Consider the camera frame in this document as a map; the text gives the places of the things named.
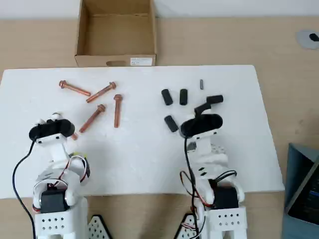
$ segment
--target white label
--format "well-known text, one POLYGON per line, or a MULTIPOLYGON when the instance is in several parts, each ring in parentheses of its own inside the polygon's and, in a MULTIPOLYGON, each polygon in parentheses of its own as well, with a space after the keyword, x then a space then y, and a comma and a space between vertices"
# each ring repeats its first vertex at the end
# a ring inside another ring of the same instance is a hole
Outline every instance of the white label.
POLYGON ((152 58, 131 58, 131 66, 151 66, 152 62, 152 58))

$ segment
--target bolt head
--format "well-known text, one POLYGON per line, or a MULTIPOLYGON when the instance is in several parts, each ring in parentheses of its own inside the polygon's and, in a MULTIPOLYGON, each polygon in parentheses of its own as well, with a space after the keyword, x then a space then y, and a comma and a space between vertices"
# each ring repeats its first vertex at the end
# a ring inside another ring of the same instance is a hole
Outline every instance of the bolt head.
POLYGON ((123 99, 123 96, 120 95, 120 94, 116 94, 116 95, 114 96, 114 100, 115 100, 115 101, 122 101, 122 99, 123 99))
POLYGON ((98 111, 104 112, 106 107, 103 104, 98 105, 98 111))
POLYGON ((115 89, 116 88, 115 82, 110 82, 110 86, 111 86, 112 89, 115 89))
POLYGON ((66 81, 60 81, 59 86, 61 87, 61 89, 64 88, 65 84, 66 84, 66 81))

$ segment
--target white foam board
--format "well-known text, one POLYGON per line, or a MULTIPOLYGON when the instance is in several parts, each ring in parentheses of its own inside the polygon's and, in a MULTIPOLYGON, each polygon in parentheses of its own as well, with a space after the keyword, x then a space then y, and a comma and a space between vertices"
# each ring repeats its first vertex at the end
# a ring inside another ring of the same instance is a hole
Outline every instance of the white foam board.
MULTIPOLYGON (((6 70, 0 85, 0 180, 10 182, 16 163, 30 147, 29 130, 38 119, 53 112, 74 123, 78 130, 96 110, 106 113, 66 149, 83 152, 91 167, 85 195, 184 193, 179 171, 185 169, 183 139, 171 133, 163 118, 172 115, 182 124, 206 96, 222 94, 224 102, 213 111, 224 124, 216 139, 229 155, 229 166, 238 171, 246 192, 283 190, 273 138, 253 66, 169 66, 124 68, 60 68, 6 70), (204 80, 204 90, 199 88, 204 80), (88 104, 86 97, 58 83, 95 93, 110 81, 117 88, 88 104), (174 104, 163 103, 161 90, 168 88, 174 104), (179 90, 188 89, 188 105, 180 106, 179 90), (115 94, 124 96, 121 125, 114 128, 115 94)), ((36 145, 18 169, 17 189, 31 197, 34 182, 51 160, 36 145)), ((3 183, 0 198, 14 197, 10 183, 3 183)))

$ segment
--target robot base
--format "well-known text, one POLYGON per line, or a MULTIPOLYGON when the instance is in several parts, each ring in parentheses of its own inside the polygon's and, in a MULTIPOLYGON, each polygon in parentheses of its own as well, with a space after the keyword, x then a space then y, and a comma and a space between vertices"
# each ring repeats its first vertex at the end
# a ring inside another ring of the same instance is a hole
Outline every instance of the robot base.
MULTIPOLYGON (((205 223, 200 239, 223 239, 226 234, 230 239, 247 239, 246 208, 210 210, 205 212, 205 223)), ((181 223, 194 226, 193 214, 186 214, 181 223)), ((179 226, 174 239, 192 239, 195 231, 179 226)))

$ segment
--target wooden table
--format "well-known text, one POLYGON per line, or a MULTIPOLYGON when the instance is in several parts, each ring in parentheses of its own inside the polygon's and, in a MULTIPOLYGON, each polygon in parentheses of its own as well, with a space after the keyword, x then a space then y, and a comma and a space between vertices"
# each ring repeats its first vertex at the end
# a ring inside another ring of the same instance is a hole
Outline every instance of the wooden table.
MULTIPOLYGON (((76 20, 0 21, 0 74, 8 68, 76 67, 76 25, 76 20)), ((158 20, 157 65, 256 67, 284 177, 289 142, 319 147, 319 52, 299 47, 295 34, 301 29, 319 31, 319 17, 158 20)), ((283 192, 247 194, 248 238, 281 237, 283 198, 283 192)), ((90 197, 89 204, 89 217, 102 214, 115 239, 172 239, 190 198, 90 197)), ((3 238, 31 238, 17 200, 0 200, 0 212, 3 238)))

